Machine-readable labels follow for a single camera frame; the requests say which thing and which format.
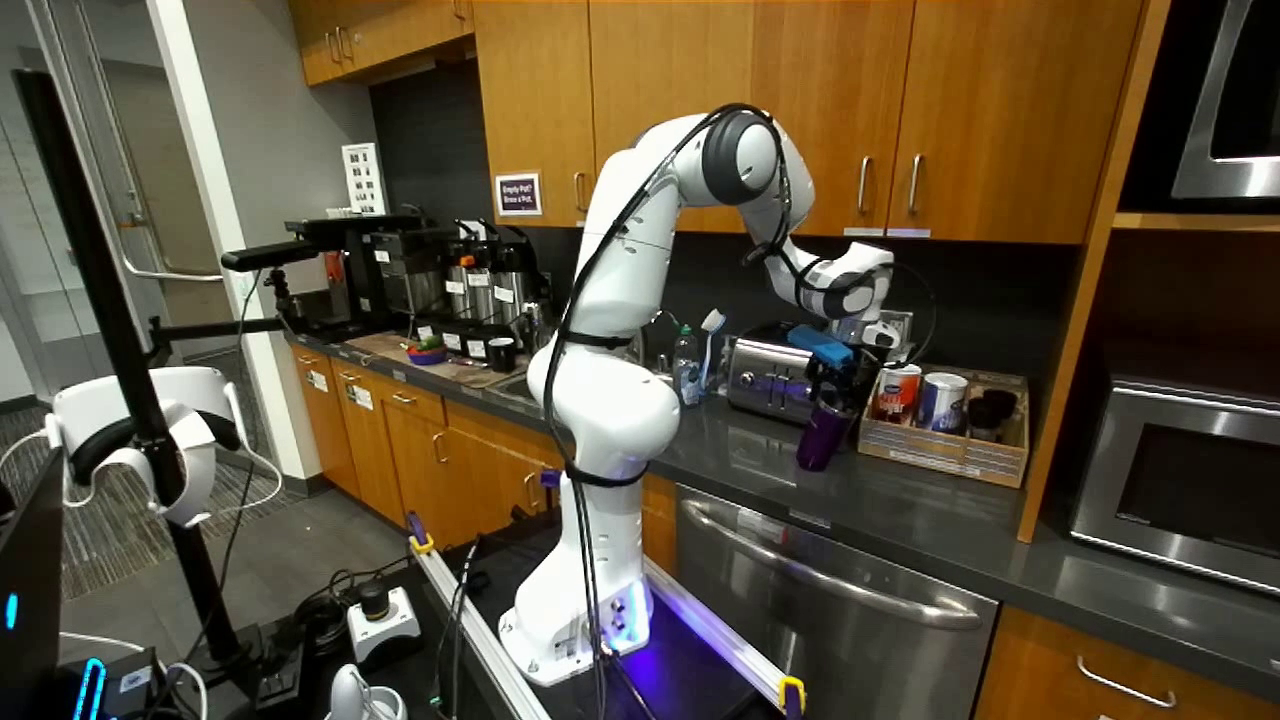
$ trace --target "cabinet door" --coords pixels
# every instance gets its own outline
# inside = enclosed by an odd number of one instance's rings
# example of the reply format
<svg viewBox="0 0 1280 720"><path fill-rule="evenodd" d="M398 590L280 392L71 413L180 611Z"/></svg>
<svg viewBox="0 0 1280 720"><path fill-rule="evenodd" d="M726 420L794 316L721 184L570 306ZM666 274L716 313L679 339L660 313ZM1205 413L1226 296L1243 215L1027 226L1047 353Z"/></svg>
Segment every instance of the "cabinet door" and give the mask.
<svg viewBox="0 0 1280 720"><path fill-rule="evenodd" d="M1078 245L1143 0L915 0L890 231Z"/></svg>
<svg viewBox="0 0 1280 720"><path fill-rule="evenodd" d="M883 231L908 47L911 0L756 3L756 106L814 184L804 235Z"/></svg>
<svg viewBox="0 0 1280 720"><path fill-rule="evenodd" d="M638 543L645 557L663 571L677 571L677 485L663 478L645 478L638 485L645 523Z"/></svg>
<svg viewBox="0 0 1280 720"><path fill-rule="evenodd" d="M753 102L753 0L593 0L594 154L660 120ZM741 231L733 208L679 214L682 231Z"/></svg>
<svg viewBox="0 0 1280 720"><path fill-rule="evenodd" d="M323 83L344 71L344 0L291 0L291 31L304 62L304 79Z"/></svg>
<svg viewBox="0 0 1280 720"><path fill-rule="evenodd" d="M1000 611L995 647L989 660L981 720L1021 717L1220 717L1220 720L1272 720L1277 705L1232 692L1205 678L1168 670L1063 623L1027 616L1021 607Z"/></svg>
<svg viewBox="0 0 1280 720"><path fill-rule="evenodd" d="M388 439L396 455L396 485L403 511L417 511L434 549L466 540L460 504L448 494L451 469L444 447L444 413L434 392L388 384Z"/></svg>
<svg viewBox="0 0 1280 720"><path fill-rule="evenodd" d="M346 497L359 497L359 478L346 451L338 384L331 381L328 356L291 350L291 364L304 387L320 471Z"/></svg>
<svg viewBox="0 0 1280 720"><path fill-rule="evenodd" d="M540 215L494 203L494 219L570 228L594 177L588 0L477 0L472 11L487 177L540 177Z"/></svg>
<svg viewBox="0 0 1280 720"><path fill-rule="evenodd" d="M359 478L359 504L380 511L392 523L403 523L403 504L396 488L396 461L384 420L384 397L376 392L371 372L357 364L331 364L344 400L344 424L352 439L352 465Z"/></svg>
<svg viewBox="0 0 1280 720"><path fill-rule="evenodd" d="M520 455L487 438L448 432L448 465L466 485L465 517L472 535L511 528L511 511L540 511L542 469L536 455Z"/></svg>
<svg viewBox="0 0 1280 720"><path fill-rule="evenodd" d="M472 35L465 0L352 0L352 71Z"/></svg>

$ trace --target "dishwasher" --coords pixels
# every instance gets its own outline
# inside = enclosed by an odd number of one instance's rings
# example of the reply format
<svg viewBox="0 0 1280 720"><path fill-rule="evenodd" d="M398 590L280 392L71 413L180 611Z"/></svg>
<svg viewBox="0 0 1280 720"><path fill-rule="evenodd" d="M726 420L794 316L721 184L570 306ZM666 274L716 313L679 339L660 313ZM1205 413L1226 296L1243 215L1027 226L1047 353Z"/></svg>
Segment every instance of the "dishwasher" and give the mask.
<svg viewBox="0 0 1280 720"><path fill-rule="evenodd" d="M973 717L995 601L688 488L677 531L677 581L804 680L808 717Z"/></svg>

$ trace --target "oven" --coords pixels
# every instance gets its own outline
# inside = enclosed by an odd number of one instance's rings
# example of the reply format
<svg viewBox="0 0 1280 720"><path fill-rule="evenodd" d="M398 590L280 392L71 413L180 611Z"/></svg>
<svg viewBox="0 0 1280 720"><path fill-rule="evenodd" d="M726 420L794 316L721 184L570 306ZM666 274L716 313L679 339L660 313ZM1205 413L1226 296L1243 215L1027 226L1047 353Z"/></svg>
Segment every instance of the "oven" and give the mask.
<svg viewBox="0 0 1280 720"><path fill-rule="evenodd" d="M1173 0L1122 208L1280 208L1277 35L1277 0Z"/></svg>
<svg viewBox="0 0 1280 720"><path fill-rule="evenodd" d="M1280 596L1280 400L1117 378L1073 535Z"/></svg>
<svg viewBox="0 0 1280 720"><path fill-rule="evenodd" d="M804 680L808 717L973 717L995 601L688 488L677 523L677 581Z"/></svg>

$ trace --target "basket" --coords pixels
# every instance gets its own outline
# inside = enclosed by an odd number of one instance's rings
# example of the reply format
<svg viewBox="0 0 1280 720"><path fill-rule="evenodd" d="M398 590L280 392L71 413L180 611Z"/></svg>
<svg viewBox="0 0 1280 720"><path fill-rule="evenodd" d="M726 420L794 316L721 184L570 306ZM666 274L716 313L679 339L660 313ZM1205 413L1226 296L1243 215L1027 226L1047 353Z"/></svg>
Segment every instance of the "basket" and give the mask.
<svg viewBox="0 0 1280 720"><path fill-rule="evenodd" d="M1031 455L1027 451L1027 417L1031 417L1027 381L1005 378L1005 372L973 372L973 368L932 368L932 372L966 378L965 404L982 387L1010 392L1016 408L1000 428L1000 439L928 432L928 428L915 428L911 420L908 424L877 420L867 400L857 432L857 451L918 465L918 469L935 469L935 471L952 471L952 478L966 478L1000 488L1021 488Z"/></svg>

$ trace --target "dark countertop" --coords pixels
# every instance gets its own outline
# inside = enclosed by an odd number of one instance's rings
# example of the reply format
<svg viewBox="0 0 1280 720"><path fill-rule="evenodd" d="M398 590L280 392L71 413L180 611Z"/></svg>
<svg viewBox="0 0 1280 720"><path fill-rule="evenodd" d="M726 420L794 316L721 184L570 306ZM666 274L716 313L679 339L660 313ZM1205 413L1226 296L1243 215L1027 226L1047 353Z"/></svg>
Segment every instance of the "dark countertop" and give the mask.
<svg viewBox="0 0 1280 720"><path fill-rule="evenodd" d="M529 400L505 392L520 381L511 372L411 368L392 339L294 346L434 387L511 424L540 424ZM1280 699L1280 601L1101 553L1043 523L1031 543L1016 543L1021 497L1007 488L861 451L835 455L822 471L799 471L792 447L794 428L708 400L682 408L679 438L653 469L682 488L818 528L915 571Z"/></svg>

